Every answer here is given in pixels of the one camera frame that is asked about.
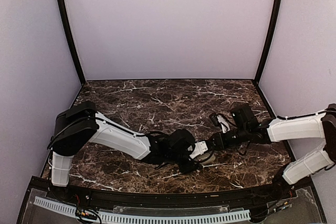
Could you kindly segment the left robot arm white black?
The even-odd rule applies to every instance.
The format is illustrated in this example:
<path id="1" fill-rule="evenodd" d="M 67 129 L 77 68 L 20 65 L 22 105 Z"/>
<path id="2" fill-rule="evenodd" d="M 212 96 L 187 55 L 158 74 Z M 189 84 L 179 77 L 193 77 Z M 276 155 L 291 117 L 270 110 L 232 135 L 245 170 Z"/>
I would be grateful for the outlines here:
<path id="1" fill-rule="evenodd" d="M 208 151 L 205 141 L 196 141 L 186 129 L 171 134 L 138 133 L 105 117 L 95 103 L 83 102 L 57 115 L 47 147 L 52 151 L 53 191 L 63 201 L 74 197 L 74 189 L 68 185 L 72 159 L 87 143 L 104 145 L 159 167 L 176 164 L 181 173 L 198 169 L 196 158 Z"/>

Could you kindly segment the grey remote control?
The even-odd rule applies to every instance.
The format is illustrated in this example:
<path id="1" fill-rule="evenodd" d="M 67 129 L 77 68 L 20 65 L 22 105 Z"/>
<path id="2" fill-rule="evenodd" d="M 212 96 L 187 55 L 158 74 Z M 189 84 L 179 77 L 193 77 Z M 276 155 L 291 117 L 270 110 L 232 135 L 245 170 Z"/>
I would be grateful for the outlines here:
<path id="1" fill-rule="evenodd" d="M 216 159 L 215 154 L 204 153 L 194 158 L 194 161 L 200 162 L 202 166 L 210 164 Z"/>

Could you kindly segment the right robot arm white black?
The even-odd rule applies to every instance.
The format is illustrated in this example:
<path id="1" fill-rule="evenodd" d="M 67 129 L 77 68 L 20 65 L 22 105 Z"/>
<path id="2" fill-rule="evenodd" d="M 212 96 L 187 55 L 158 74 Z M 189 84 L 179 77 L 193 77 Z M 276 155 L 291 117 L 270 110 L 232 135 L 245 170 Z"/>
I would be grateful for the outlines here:
<path id="1" fill-rule="evenodd" d="M 259 122 L 249 104 L 231 110 L 233 122 L 220 113 L 212 113 L 209 118 L 221 132 L 210 140 L 217 151 L 241 143 L 271 144 L 302 138 L 320 138 L 323 142 L 304 157 L 285 165 L 273 178 L 268 195 L 273 200 L 280 199 L 288 191 L 288 185 L 310 176 L 322 169 L 335 166 L 335 104 L 316 113 L 281 117 Z"/>

